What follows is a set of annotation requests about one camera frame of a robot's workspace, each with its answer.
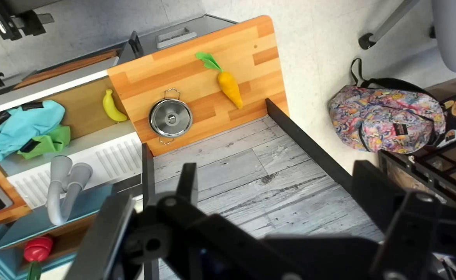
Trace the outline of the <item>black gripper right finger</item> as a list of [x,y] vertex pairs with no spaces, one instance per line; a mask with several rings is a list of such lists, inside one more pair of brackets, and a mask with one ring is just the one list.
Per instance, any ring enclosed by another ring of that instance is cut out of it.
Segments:
[[456,270],[456,206],[434,194],[397,186],[371,161],[353,164],[353,198],[385,231],[371,273],[383,280],[442,280],[433,257]]

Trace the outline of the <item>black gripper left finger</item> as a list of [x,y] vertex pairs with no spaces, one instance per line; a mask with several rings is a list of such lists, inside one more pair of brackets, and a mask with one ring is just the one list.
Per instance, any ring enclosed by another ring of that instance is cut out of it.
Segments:
[[164,261],[181,280],[223,280],[218,231],[223,217],[193,203],[195,163],[182,166],[178,187],[146,205],[128,237],[128,262],[142,264],[145,280],[160,280]]

